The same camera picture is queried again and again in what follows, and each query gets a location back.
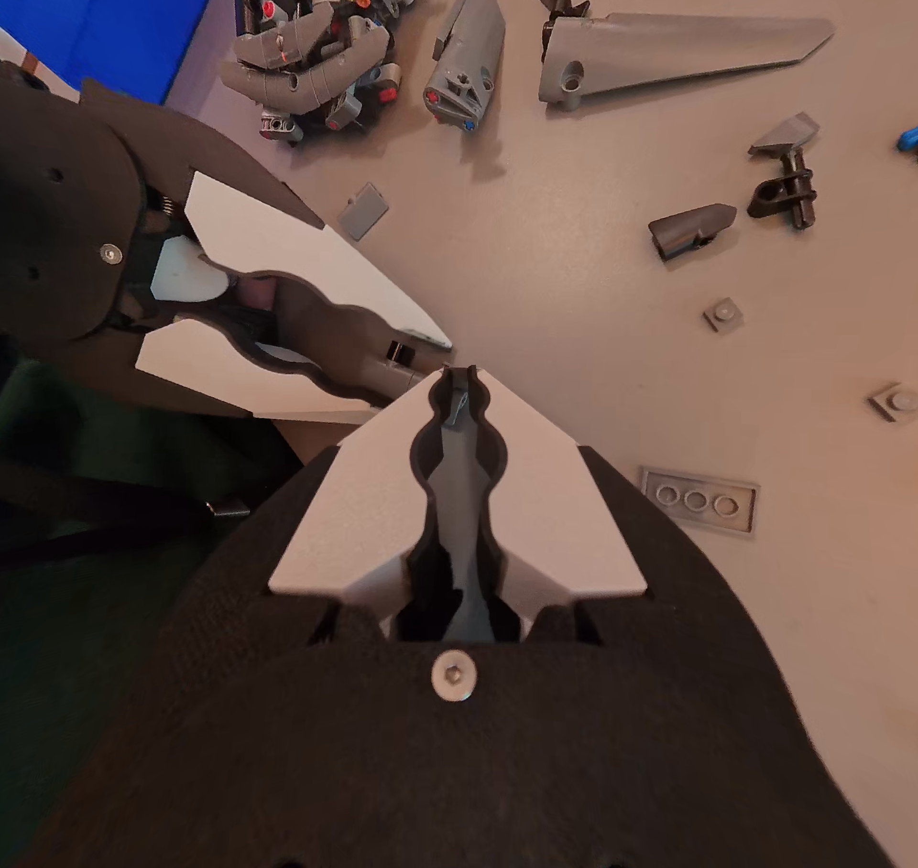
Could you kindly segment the blue plastic container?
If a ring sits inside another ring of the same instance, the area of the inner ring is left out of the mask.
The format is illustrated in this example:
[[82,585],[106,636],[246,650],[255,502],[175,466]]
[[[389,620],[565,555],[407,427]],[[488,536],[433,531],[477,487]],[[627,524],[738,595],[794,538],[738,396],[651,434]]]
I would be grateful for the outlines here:
[[1,0],[2,30],[63,82],[162,104],[209,0]]

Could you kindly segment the black lego connector grey tile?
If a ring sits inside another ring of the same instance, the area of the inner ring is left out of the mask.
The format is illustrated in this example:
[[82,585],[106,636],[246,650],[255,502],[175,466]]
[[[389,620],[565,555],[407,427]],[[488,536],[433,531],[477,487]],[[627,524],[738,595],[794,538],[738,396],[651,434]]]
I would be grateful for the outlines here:
[[787,213],[797,231],[813,226],[813,203],[817,193],[812,184],[812,170],[805,162],[804,147],[819,130],[819,124],[807,113],[798,112],[752,143],[748,154],[779,161],[781,174],[755,188],[747,208],[751,218],[762,219]]

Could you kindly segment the grey rectangular lego plate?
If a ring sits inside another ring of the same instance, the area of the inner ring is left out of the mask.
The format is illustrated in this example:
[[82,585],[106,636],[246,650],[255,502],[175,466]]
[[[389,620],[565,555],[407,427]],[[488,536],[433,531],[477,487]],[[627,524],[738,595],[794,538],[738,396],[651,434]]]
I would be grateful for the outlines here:
[[745,538],[754,535],[760,497],[757,484],[645,465],[640,469],[640,491],[680,525]]

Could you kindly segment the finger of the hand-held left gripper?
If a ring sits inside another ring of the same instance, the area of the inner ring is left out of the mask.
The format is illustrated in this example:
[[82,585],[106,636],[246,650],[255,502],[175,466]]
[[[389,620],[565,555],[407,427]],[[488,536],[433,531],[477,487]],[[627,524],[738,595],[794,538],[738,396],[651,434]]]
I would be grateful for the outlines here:
[[453,348],[424,309],[329,226],[318,229],[200,172],[185,216],[197,243],[178,236],[162,244],[151,285],[155,300],[201,303],[223,294],[229,275],[277,276],[333,308],[362,311],[396,333]]
[[381,396],[333,392],[318,365],[291,349],[253,348],[245,352],[217,326],[178,316],[144,335],[135,366],[256,418],[361,425],[384,406]]

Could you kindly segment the partly built grey lego model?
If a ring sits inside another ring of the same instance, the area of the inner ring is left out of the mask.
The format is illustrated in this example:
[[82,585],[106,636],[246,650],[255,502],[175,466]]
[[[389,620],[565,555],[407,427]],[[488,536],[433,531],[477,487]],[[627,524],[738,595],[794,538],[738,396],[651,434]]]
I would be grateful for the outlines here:
[[261,107],[260,135],[297,146],[305,133],[372,127],[396,102],[396,29],[415,0],[234,0],[225,86]]

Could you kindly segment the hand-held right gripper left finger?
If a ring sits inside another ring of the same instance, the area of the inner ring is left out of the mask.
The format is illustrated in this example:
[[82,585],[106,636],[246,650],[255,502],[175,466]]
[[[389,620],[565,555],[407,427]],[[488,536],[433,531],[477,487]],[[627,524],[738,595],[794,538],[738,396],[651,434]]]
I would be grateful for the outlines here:
[[392,618],[405,640],[440,640],[455,614],[430,474],[442,462],[453,371],[422,379],[337,451],[268,581]]

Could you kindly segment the grey lego engine panel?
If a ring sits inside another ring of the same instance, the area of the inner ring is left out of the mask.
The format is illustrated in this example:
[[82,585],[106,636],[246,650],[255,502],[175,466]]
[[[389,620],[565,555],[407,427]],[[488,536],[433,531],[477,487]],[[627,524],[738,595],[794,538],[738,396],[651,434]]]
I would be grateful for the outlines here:
[[498,0],[454,0],[434,42],[422,94],[442,125],[475,132],[495,92],[506,21]]

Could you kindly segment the dark grey curved lego slope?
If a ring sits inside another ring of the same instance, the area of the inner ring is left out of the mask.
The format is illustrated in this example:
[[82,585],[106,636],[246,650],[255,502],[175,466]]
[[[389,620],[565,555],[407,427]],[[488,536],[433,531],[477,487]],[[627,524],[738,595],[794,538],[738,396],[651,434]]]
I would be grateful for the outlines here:
[[736,217],[735,206],[711,204],[653,220],[648,231],[661,262],[669,263],[714,241]]

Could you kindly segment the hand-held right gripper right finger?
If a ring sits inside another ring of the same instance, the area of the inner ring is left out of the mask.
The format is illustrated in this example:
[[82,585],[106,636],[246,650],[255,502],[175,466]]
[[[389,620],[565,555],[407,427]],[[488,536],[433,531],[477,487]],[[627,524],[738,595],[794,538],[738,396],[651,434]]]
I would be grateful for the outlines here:
[[647,582],[580,445],[487,371],[467,369],[485,475],[476,567],[498,642],[546,608],[639,597]]

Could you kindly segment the large grey lego wing panel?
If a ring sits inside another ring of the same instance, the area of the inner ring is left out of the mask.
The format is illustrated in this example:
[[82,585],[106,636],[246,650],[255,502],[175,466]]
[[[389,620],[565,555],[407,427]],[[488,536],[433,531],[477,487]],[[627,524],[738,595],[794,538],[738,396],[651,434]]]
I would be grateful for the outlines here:
[[834,33],[825,18],[561,16],[549,31],[538,100],[571,110],[594,94],[791,66]]

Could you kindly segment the small grey lego assembly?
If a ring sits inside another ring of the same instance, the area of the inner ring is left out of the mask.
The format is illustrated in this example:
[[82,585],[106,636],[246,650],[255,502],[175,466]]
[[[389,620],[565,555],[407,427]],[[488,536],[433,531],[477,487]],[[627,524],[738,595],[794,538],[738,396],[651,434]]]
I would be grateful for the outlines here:
[[439,352],[394,339],[384,353],[368,351],[362,355],[357,382],[363,390],[390,403],[441,369],[442,364]]

